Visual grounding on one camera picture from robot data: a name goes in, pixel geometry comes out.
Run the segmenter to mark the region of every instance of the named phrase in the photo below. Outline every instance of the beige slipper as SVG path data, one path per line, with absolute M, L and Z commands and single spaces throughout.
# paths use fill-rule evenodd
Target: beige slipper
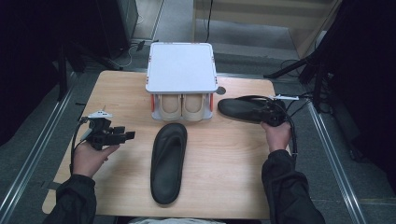
M 184 94 L 183 110 L 181 112 L 183 118 L 190 121 L 203 119 L 205 113 L 204 101 L 204 94 Z
M 163 120 L 177 120 L 181 117 L 181 95 L 160 95 L 160 115 Z

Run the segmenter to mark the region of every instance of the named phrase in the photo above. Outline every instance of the table top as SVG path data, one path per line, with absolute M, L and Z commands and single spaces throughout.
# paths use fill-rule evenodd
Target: table top
M 149 174 L 154 138 L 167 122 L 151 117 L 150 94 L 145 90 L 146 74 L 105 71 L 100 74 L 83 112 L 87 116 L 106 106 L 113 114 L 111 127 L 136 131 L 113 153 L 96 181 L 97 215 L 129 217 L 196 217 L 268 219 L 269 208 L 262 186 L 262 164 L 268 156 L 265 132 L 258 124 L 223 117 L 217 103 L 242 95 L 274 95 L 269 80 L 218 77 L 223 95 L 213 96 L 213 117 L 191 122 L 179 120 L 188 131 L 181 189 L 169 205 L 151 197 Z M 81 126 L 78 136 L 88 129 Z M 54 182 L 70 176 L 70 147 Z M 42 209 L 55 205 L 50 190 Z

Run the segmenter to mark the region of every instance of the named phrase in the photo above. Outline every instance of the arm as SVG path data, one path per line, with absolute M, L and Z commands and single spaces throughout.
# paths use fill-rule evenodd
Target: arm
M 296 172 L 295 161 L 284 150 L 290 139 L 290 126 L 270 127 L 262 123 L 270 147 L 262 166 L 262 183 L 270 206 L 272 223 L 325 223 L 309 196 L 304 174 Z
M 43 223 L 93 223 L 96 197 L 92 177 L 117 148 L 97 151 L 89 143 L 76 148 L 73 174 L 56 190 L 56 205 Z

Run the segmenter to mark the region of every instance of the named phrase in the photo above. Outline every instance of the black cloth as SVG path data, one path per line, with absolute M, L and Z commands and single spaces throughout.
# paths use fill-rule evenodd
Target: black cloth
M 296 172 L 294 164 L 288 151 L 277 150 L 262 166 L 271 223 L 325 223 L 309 197 L 305 175 Z M 56 190 L 56 205 L 43 223 L 93 223 L 94 186 L 95 182 L 87 176 L 72 175 Z
M 94 186 L 91 178 L 72 175 L 56 190 L 56 205 L 43 223 L 93 223 L 96 213 Z
M 271 223 L 325 223 L 311 201 L 305 175 L 296 172 L 294 167 L 295 160 L 286 150 L 270 153 L 262 166 Z

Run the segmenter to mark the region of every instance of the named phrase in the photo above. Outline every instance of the black jacket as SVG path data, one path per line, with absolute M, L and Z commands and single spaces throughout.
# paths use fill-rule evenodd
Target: black jacket
M 308 183 L 294 170 L 294 160 L 286 150 L 268 156 L 262 166 L 264 184 L 270 206 L 271 223 L 325 223 L 312 204 Z M 93 223 L 96 212 L 95 182 L 83 175 L 72 175 L 56 190 L 56 205 L 43 223 Z

